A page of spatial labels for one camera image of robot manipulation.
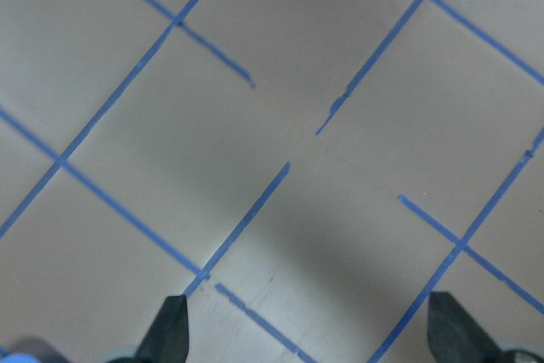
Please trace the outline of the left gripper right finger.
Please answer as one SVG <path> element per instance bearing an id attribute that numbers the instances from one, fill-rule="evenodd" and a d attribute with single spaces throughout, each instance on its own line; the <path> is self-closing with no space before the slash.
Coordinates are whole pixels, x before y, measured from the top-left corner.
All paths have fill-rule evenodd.
<path id="1" fill-rule="evenodd" d="M 428 297 L 427 342 L 436 362 L 509 362 L 503 351 L 449 292 Z"/>

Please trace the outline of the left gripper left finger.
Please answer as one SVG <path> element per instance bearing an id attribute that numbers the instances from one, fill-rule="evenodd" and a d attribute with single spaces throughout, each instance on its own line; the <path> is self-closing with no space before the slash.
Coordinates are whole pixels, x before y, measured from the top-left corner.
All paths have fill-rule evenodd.
<path id="1" fill-rule="evenodd" d="M 187 297 L 166 297 L 132 362 L 183 363 L 190 350 Z"/>

